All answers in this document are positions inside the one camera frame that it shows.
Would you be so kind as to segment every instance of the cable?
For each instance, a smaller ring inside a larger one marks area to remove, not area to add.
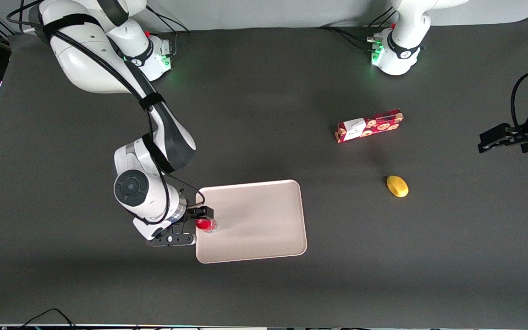
[[[358,37],[356,35],[353,35],[351,34],[350,32],[348,31],[345,31],[343,29],[339,29],[337,27],[330,27],[329,25],[323,25],[322,27],[318,27],[317,29],[321,29],[321,30],[327,30],[327,31],[335,31],[337,33],[339,33],[339,35],[343,36],[344,38],[346,38],[346,40],[352,44],[352,46],[358,48],[359,50],[368,50],[368,48],[364,48],[358,44],[356,44],[353,40],[351,40],[350,38],[354,39],[354,40],[364,40],[363,38],[361,37]]]
[[[368,27],[371,27],[371,26],[372,26],[377,20],[380,19],[380,17],[383,17],[383,16],[386,15],[388,12],[390,12],[390,10],[391,10],[392,8],[394,8],[394,7],[390,7],[390,8],[388,8],[388,10],[385,11],[382,15],[376,17],[376,18],[375,18],[375,19],[374,19],[374,20],[368,25]]]
[[[176,34],[176,31],[168,24],[166,23],[163,18],[165,19],[168,19],[168,21],[171,21],[173,22],[174,24],[178,25],[179,27],[182,27],[183,29],[185,29],[185,31],[188,33],[188,34],[191,34],[191,31],[189,31],[189,29],[187,29],[187,27],[185,27],[184,25],[180,24],[179,22],[175,21],[174,19],[170,18],[170,17],[166,17],[160,13],[157,13],[155,12],[155,10],[153,10],[152,8],[150,8],[150,6],[146,6],[146,9],[148,9],[151,13],[155,14],[161,21],[163,21],[164,24],[166,24],[167,27],[170,28],[170,30],[172,30],[174,32],[174,34]]]
[[[515,87],[513,87],[513,92],[511,93],[511,118],[513,120],[513,125],[515,126],[515,129],[517,132],[522,136],[525,140],[528,140],[528,136],[524,134],[523,128],[521,125],[519,125],[519,122],[517,121],[517,115],[515,110],[515,97],[517,94],[517,90],[519,89],[520,84],[528,77],[528,73],[525,73],[522,75],[522,77],[519,78],[519,80],[515,83]]]
[[[178,35],[174,35],[174,52],[172,52],[172,55],[171,55],[171,56],[176,55],[176,51],[178,50],[178,46],[177,46],[178,40],[177,40],[177,37],[178,37]]]
[[[51,309],[48,309],[47,311],[45,311],[44,313],[40,313],[38,315],[36,315],[35,317],[27,320],[26,323],[24,323],[22,326],[20,326],[17,330],[21,330],[23,328],[25,328],[28,324],[32,323],[32,321],[34,321],[35,319],[37,319],[38,317],[41,317],[42,315],[48,313],[48,312],[51,312],[51,311],[57,311],[59,314],[62,315],[63,318],[65,318],[66,322],[69,324],[69,326],[71,327],[72,330],[75,330],[75,324],[73,323],[73,321],[71,321],[71,319],[69,319],[63,312],[61,312],[60,309],[58,308],[51,308]]]
[[[344,29],[340,29],[339,27],[330,27],[329,25],[323,25],[322,27],[318,27],[317,29],[321,29],[321,30],[330,30],[330,31],[336,31],[336,32],[339,32],[343,35],[346,35],[346,36],[349,36],[350,38],[352,39],[355,39],[355,40],[366,40],[365,38],[362,38],[360,36],[357,36],[357,35],[353,35],[351,34],[350,32],[344,30]]]
[[[149,109],[146,110],[145,113],[146,113],[146,116],[148,117],[148,130],[149,130],[150,137],[154,138],[154,130],[152,128],[152,119],[150,118],[150,110]],[[170,198],[168,198],[168,184],[166,183],[166,180],[164,179],[164,176],[162,175],[162,170],[158,166],[158,163],[156,163],[156,159],[154,159],[154,156],[151,153],[149,153],[149,155],[150,155],[150,158],[152,158],[152,162],[154,163],[156,170],[158,171],[158,174],[160,176],[160,181],[162,181],[162,185],[164,186],[164,192],[166,193],[166,211],[164,211],[164,215],[159,221],[149,222],[148,220],[146,220],[146,222],[148,224],[159,224],[162,221],[164,221],[164,219],[166,219],[166,216],[168,215],[168,211],[170,211]]]
[[[176,30],[173,29],[170,24],[168,24],[166,21],[163,20],[162,16],[159,15],[157,12],[155,12],[152,8],[150,8],[150,6],[146,6],[146,9],[148,9],[151,13],[155,14],[156,17],[158,17],[160,19],[160,21],[162,21],[162,23],[166,24],[166,26],[170,29],[170,31],[172,31],[172,33],[176,34]]]
[[[8,15],[5,17],[9,22],[11,23],[16,23],[16,24],[25,24],[25,25],[29,25],[30,27],[33,27],[33,28],[40,28],[40,29],[43,29],[44,28],[44,25],[42,24],[38,24],[38,23],[31,23],[31,22],[24,22],[24,21],[21,21],[21,18],[19,21],[15,20],[15,19],[12,19],[12,16],[17,14],[17,13],[21,13],[23,12],[24,10],[26,10],[27,8],[30,8],[31,6],[35,6],[37,4],[39,4],[40,2],[42,2],[44,0],[35,0],[35,1],[32,1],[30,2],[29,4],[27,5],[24,5],[24,6],[20,6],[19,8],[17,8],[16,10],[12,11],[11,13],[8,13]]]
[[[203,201],[201,201],[201,202],[199,202],[199,203],[195,203],[195,204],[193,204],[193,205],[188,206],[187,209],[191,209],[191,208],[193,208],[193,207],[197,207],[197,206],[199,206],[199,205],[203,205],[203,204],[205,204],[205,195],[203,195],[203,193],[200,192],[197,188],[191,186],[190,184],[188,184],[188,183],[182,181],[181,179],[179,179],[179,178],[177,178],[177,177],[172,176],[170,173],[166,173],[166,175],[167,175],[169,178],[171,178],[172,180],[174,180],[174,181],[176,181],[176,182],[179,182],[180,184],[183,184],[184,186],[189,187],[191,190],[193,190],[194,192],[196,192],[197,194],[199,194],[199,196],[201,196],[201,198],[203,199]]]
[[[386,17],[386,19],[384,21],[382,21],[382,23],[380,23],[379,27],[381,27],[384,23],[386,23],[386,21],[388,21],[388,19],[390,17],[392,17],[392,15],[394,15],[396,13],[396,11],[392,12],[390,15],[388,15],[388,17]]]
[[[187,27],[185,27],[184,25],[180,24],[179,22],[175,21],[174,19],[170,18],[170,17],[166,17],[160,13],[157,13],[155,12],[152,8],[150,8],[150,6],[146,6],[146,9],[148,9],[149,11],[153,12],[156,16],[158,17],[163,17],[165,19],[168,19],[168,21],[171,21],[172,23],[178,25],[179,27],[182,27],[183,29],[185,29],[185,31],[188,33],[188,34],[191,34],[191,31],[189,31],[189,29],[187,29]]]
[[[25,2],[25,0],[20,0],[19,1],[20,8],[23,8],[24,2]],[[23,11],[19,12],[19,20],[21,21],[22,19],[23,19]],[[23,31],[22,25],[19,24],[19,32],[22,33],[22,31]]]

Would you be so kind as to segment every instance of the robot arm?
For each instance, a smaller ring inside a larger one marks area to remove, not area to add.
[[[195,142],[142,71],[113,51],[103,23],[96,21],[85,6],[73,0],[47,0],[40,5],[40,13],[45,27],[58,27],[58,32],[103,59],[133,90],[52,32],[50,46],[74,85],[101,94],[135,93],[148,111],[150,129],[156,127],[152,134],[117,149],[114,155],[115,198],[135,216],[134,225],[144,238],[152,240],[182,219],[187,209],[186,198],[164,181],[160,170],[169,173],[188,165],[195,155]]]
[[[426,13],[432,9],[450,8],[465,4],[468,0],[391,0],[392,8],[398,12],[395,28],[387,28],[368,38],[375,42],[371,64],[388,75],[402,75],[417,62],[431,18]]]

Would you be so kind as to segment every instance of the black velcro strap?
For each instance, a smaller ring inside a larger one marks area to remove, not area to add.
[[[50,40],[52,34],[61,28],[69,27],[71,25],[83,25],[85,23],[93,23],[95,25],[99,25],[99,27],[101,26],[97,19],[91,15],[87,15],[86,13],[72,13],[61,19],[57,19],[56,21],[52,21],[44,25],[44,34],[48,40]]]
[[[160,93],[153,92],[152,94],[147,94],[146,97],[140,100],[139,103],[144,110],[148,110],[149,107],[160,102],[164,102],[162,95]]]
[[[408,59],[411,58],[413,54],[420,48],[420,46],[413,47],[413,48],[404,48],[396,44],[394,40],[392,40],[392,31],[388,34],[387,38],[388,47],[395,52],[396,56],[400,59]]]
[[[165,171],[166,173],[174,172],[174,168],[170,166],[170,163],[168,163],[168,160],[160,151],[160,148],[154,143],[154,139],[149,133],[142,136],[142,141],[162,171]]]

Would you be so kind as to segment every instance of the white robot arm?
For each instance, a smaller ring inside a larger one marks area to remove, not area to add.
[[[45,0],[39,6],[39,13],[44,33],[50,37],[50,46],[62,70],[74,85],[94,93],[134,94],[142,108],[148,111],[150,130],[156,127],[152,134],[145,134],[122,146],[114,155],[117,175],[115,198],[134,215],[133,223],[142,236],[152,240],[162,230],[182,219],[187,210],[186,198],[164,181],[161,170],[169,173],[188,165],[195,155],[196,146],[191,135],[149,83],[147,76],[140,71],[144,66],[138,67],[134,61],[123,60],[113,51],[105,35],[107,30],[124,54],[129,50],[146,49],[152,40],[144,35],[137,23],[125,16],[121,19],[125,19],[122,25],[116,27],[121,21],[111,19],[112,15],[107,13],[111,10],[99,9],[98,4],[106,2],[111,1]],[[129,15],[145,7],[145,1],[118,2],[121,9],[134,8]],[[117,9],[113,12],[119,16]],[[101,58],[126,84],[91,56],[64,40],[62,35]]]
[[[371,64],[388,75],[402,75],[417,62],[419,45],[429,27],[431,18],[426,12],[465,4],[468,0],[391,0],[398,12],[396,27],[384,29],[369,37],[375,43]]]
[[[71,2],[81,5],[82,8],[73,8]],[[145,33],[140,25],[130,18],[145,7],[146,0],[44,0],[34,7],[31,21],[44,23],[44,20],[52,22],[64,17],[63,15],[89,15],[97,21],[103,34],[109,36],[117,45],[124,60],[134,63],[148,80],[155,81],[171,69],[170,42]],[[99,87],[101,90],[98,92],[102,93],[104,87]],[[94,87],[93,90],[86,90],[97,93]]]

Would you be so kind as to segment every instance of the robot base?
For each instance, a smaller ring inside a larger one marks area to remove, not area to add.
[[[391,32],[391,28],[384,29],[382,32],[375,33],[373,40],[386,40]],[[384,46],[378,46],[378,48],[372,53],[370,64],[379,67],[380,70],[388,75],[403,75],[415,65],[420,50],[421,48],[418,48],[414,54],[410,54],[411,52],[409,52],[408,58],[400,59],[396,53],[385,44]]]
[[[152,82],[172,69],[172,56],[170,54],[169,40],[150,36],[149,41],[153,44],[152,55],[144,62],[144,65],[141,65],[141,62],[136,63],[136,59],[133,59],[132,63],[138,66],[146,78]]]

